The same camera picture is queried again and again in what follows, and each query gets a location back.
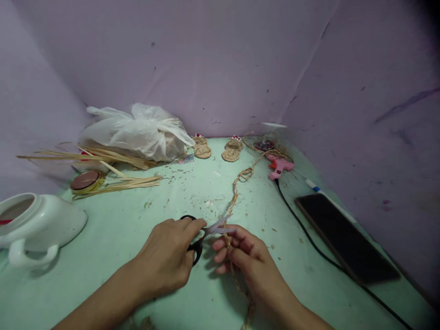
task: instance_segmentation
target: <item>miniature sandal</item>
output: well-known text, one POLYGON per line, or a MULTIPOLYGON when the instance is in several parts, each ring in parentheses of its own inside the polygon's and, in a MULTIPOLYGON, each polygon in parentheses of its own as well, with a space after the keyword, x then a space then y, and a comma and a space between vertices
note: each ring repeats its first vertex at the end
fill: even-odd
POLYGON ((201 136, 200 134, 196 134, 195 137, 192 138, 196 145, 194 148, 194 156, 201 159, 206 159, 211 157, 212 150, 210 147, 208 147, 208 142, 206 139, 201 136))
POLYGON ((225 151, 221 153, 221 157, 229 162, 234 162, 240 157, 240 151, 243 149, 241 139, 235 135, 226 143, 225 151))

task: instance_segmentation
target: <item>scissor blade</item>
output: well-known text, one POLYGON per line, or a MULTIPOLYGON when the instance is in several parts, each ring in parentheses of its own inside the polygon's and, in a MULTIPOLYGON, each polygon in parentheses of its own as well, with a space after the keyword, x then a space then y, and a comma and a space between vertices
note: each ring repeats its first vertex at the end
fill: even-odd
POLYGON ((224 224, 231 216, 232 215, 230 214, 230 215, 227 215, 224 218, 220 218, 220 220, 218 220, 216 223, 214 223, 212 226, 210 226, 208 228, 208 230, 206 231, 207 235, 213 234, 214 231, 216 231, 217 228, 219 228, 222 224, 224 224))
POLYGON ((215 229, 211 234, 226 234, 228 232, 237 231, 237 229, 231 229, 231 228, 217 228, 215 229))

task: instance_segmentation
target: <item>lavender backdrop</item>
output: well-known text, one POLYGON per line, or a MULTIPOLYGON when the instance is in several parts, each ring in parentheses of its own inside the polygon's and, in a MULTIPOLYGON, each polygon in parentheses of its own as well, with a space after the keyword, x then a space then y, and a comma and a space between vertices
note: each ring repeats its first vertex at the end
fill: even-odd
POLYGON ((434 295, 439 59, 416 4, 341 1, 284 123, 362 226, 434 295))
POLYGON ((159 105, 232 136, 281 120, 337 0, 14 3, 88 105, 159 105))
POLYGON ((0 200, 53 193, 68 167, 39 168, 17 154, 75 141, 87 122, 77 98, 39 52, 9 0, 0 0, 0 200))

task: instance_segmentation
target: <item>white ceramic jar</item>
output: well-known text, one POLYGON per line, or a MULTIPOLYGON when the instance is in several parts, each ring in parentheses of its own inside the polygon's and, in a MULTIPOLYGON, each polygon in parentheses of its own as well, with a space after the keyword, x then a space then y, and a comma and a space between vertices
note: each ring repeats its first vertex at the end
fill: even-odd
POLYGON ((57 196, 24 193, 0 203, 0 220, 7 219, 13 221, 0 226, 0 248, 9 248, 9 263, 40 267, 80 233, 87 214, 57 196), (47 254, 37 260, 29 258, 26 251, 47 254))

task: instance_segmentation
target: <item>left hand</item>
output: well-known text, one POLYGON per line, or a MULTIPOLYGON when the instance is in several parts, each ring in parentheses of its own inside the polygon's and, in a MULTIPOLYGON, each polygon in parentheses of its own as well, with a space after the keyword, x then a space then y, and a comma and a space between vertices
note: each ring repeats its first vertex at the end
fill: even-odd
POLYGON ((185 286, 194 251, 187 251, 205 227, 203 219, 165 220, 157 224, 137 256, 123 266, 124 278, 141 304, 185 286))

